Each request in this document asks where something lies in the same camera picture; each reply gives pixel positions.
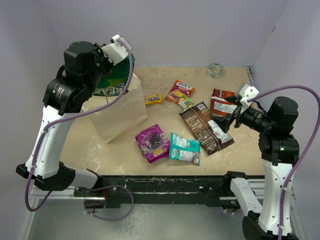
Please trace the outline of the red doritos bag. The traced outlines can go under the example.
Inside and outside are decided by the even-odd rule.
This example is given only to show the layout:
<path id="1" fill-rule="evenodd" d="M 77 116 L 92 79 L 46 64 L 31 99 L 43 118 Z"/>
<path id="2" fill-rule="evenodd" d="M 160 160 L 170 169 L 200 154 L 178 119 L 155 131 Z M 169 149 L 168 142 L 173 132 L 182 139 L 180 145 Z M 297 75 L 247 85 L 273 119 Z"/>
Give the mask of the red doritos bag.
<path id="1" fill-rule="evenodd" d="M 232 114 L 237 108 L 237 105 L 225 100 L 226 97 L 233 96 L 235 93 L 227 90 L 220 90 L 215 88 L 213 90 L 210 102 L 210 111 L 219 116 L 226 116 Z"/>

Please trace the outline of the green chips bag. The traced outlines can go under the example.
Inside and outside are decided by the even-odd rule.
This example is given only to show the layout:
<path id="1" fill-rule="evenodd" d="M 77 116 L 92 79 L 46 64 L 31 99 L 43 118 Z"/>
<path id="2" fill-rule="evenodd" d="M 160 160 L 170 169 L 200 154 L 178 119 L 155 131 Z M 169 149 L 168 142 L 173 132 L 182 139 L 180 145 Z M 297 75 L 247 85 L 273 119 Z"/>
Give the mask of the green chips bag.
<path id="1" fill-rule="evenodd" d="M 100 80 L 92 95 L 98 97 L 118 96 L 127 83 L 129 72 L 130 59 L 126 57 Z"/>

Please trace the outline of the brown chips bag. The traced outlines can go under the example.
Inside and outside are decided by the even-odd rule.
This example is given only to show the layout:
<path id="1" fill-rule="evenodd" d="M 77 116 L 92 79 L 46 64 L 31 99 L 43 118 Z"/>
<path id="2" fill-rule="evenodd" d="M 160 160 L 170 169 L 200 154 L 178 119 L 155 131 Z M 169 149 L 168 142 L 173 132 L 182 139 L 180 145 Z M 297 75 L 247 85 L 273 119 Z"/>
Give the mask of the brown chips bag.
<path id="1" fill-rule="evenodd" d="M 179 115 L 208 155 L 219 152 L 235 142 L 230 134 L 223 132 L 212 119 L 213 114 L 204 102 L 186 109 Z"/>

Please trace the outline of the brown paper bag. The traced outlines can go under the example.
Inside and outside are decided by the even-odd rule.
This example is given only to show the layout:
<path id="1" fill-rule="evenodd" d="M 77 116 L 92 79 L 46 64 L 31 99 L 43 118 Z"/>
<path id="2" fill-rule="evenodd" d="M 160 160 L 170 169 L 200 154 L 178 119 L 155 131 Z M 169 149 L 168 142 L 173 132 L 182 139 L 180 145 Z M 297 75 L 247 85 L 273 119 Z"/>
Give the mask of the brown paper bag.
<path id="1" fill-rule="evenodd" d="M 110 143 L 147 119 L 141 80 L 133 75 L 128 92 L 113 105 L 88 115 L 100 138 Z"/>

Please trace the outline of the orange fox's fruits candy bag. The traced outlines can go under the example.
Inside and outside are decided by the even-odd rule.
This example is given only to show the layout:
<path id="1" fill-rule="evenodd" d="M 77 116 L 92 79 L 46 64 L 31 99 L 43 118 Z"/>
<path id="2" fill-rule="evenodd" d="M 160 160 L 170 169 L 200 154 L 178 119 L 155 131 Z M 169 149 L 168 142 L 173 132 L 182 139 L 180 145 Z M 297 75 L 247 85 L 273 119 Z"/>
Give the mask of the orange fox's fruits candy bag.
<path id="1" fill-rule="evenodd" d="M 165 96 L 165 99 L 178 104 L 180 101 L 187 99 L 194 90 L 194 87 L 190 87 L 189 85 L 182 83 L 180 80 L 176 80 Z"/>

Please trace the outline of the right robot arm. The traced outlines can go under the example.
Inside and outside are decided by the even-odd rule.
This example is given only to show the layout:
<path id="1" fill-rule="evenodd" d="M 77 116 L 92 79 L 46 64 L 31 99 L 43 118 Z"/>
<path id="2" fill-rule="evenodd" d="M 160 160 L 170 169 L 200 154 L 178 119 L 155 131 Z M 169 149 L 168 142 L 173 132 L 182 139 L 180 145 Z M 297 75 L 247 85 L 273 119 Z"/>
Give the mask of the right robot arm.
<path id="1" fill-rule="evenodd" d="M 245 125 L 259 133 L 258 147 L 264 166 L 263 203 L 251 189 L 243 172 L 228 171 L 222 190 L 237 198 L 243 212 L 242 231 L 247 240 L 296 240 L 291 226 L 292 176 L 298 162 L 300 146 L 291 134 L 298 117 L 298 104 L 284 96 L 277 97 L 268 111 L 253 107 L 241 112 L 240 98 L 225 98 L 236 105 L 233 113 L 213 116 L 212 120 L 227 133 L 232 122 L 235 128 Z"/>

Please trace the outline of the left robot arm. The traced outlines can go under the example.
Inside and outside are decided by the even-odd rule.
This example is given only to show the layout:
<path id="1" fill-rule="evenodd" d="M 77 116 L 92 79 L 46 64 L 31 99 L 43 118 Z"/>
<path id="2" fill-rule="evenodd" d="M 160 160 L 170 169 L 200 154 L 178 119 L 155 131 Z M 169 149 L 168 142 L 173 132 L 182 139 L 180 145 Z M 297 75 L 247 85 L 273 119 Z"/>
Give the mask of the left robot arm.
<path id="1" fill-rule="evenodd" d="M 77 41 L 64 51 L 64 64 L 45 90 L 35 145 L 26 163 L 16 167 L 18 175 L 42 191 L 73 186 L 85 188 L 91 196 L 101 194 L 101 176 L 68 167 L 60 158 L 73 121 L 84 116 L 83 104 L 93 96 L 101 79 L 129 56 L 128 52 L 120 40 L 108 45 Z"/>

